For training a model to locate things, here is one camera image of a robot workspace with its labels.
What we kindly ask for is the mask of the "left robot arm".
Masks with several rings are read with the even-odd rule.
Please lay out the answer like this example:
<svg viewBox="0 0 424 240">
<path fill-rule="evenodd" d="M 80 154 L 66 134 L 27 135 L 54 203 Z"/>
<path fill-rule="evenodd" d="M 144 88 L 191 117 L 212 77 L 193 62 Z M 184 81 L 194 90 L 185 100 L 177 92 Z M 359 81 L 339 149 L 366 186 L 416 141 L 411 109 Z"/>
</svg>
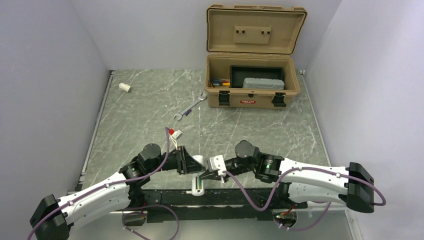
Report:
<svg viewBox="0 0 424 240">
<path fill-rule="evenodd" d="M 29 234 L 38 240 L 66 240 L 71 228 L 122 209 L 137 210 L 148 201 L 142 190 L 151 176 L 176 170 L 180 175 L 207 170 L 203 156 L 191 156 L 184 146 L 162 153 L 159 145 L 147 144 L 131 162 L 105 180 L 76 193 L 56 198 L 44 197 L 32 217 Z"/>
</svg>

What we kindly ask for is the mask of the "white remote control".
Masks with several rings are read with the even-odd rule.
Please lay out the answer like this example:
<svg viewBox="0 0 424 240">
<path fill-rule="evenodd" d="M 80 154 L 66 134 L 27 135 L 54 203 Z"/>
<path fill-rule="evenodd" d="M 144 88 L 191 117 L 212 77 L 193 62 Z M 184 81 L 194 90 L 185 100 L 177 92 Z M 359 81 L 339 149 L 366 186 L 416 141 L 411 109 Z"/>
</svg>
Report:
<svg viewBox="0 0 424 240">
<path fill-rule="evenodd" d="M 201 165 L 204 164 L 204 157 L 202 155 L 194 155 L 193 158 Z M 200 197 L 205 193 L 205 188 L 201 179 L 202 174 L 203 172 L 196 172 L 191 175 L 191 194 L 195 197 Z"/>
</svg>

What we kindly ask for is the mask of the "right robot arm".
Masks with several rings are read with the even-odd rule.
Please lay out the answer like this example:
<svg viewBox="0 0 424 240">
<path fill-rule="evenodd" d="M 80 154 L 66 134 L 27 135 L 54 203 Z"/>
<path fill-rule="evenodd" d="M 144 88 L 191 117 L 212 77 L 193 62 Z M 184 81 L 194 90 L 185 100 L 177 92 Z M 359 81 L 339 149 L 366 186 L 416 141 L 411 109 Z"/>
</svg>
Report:
<svg viewBox="0 0 424 240">
<path fill-rule="evenodd" d="M 275 186 L 263 208 L 276 203 L 287 208 L 305 202 L 338 203 L 359 213 L 373 213 L 374 178 L 357 162 L 347 167 L 320 166 L 291 160 L 280 155 L 264 153 L 246 140 L 235 146 L 235 157 L 225 160 L 222 155 L 210 157 L 208 169 L 200 175 L 201 180 L 226 182 L 233 179 L 247 201 L 253 204 L 237 175 L 253 172 L 263 183 Z"/>
</svg>

